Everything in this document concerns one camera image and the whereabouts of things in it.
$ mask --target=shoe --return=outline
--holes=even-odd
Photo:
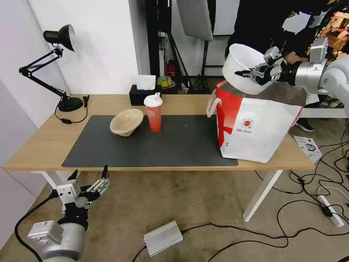
[[[301,130],[305,132],[313,132],[314,128],[309,125],[308,120],[306,118],[300,118],[295,123],[296,126],[298,126]]]

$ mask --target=shopping bag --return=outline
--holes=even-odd
[[[219,82],[207,104],[217,112],[218,145],[225,158],[266,163],[275,153],[305,105],[306,92],[274,83],[258,95],[247,95],[226,80]]]

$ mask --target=red cup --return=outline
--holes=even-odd
[[[147,107],[148,120],[150,130],[152,132],[160,132],[161,130],[161,106]]]
[[[147,96],[144,99],[144,105],[147,108],[150,130],[152,132],[160,132],[161,130],[161,105],[163,101],[160,93]]]

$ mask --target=white table leg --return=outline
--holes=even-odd
[[[264,178],[261,186],[258,188],[257,192],[254,194],[251,202],[248,204],[242,217],[245,222],[250,221],[253,214],[256,212],[259,205],[262,203],[270,189],[273,187],[283,170],[270,171]]]
[[[73,172],[66,172],[66,171],[32,171],[34,174],[42,174],[44,178],[47,180],[47,182],[52,186],[53,189],[56,189],[57,186],[59,186],[62,181],[66,181],[69,176]]]

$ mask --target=lamp shade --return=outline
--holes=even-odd
[[[59,31],[45,31],[44,39],[51,44],[62,44],[71,51],[75,51],[75,32],[72,25],[65,25]]]

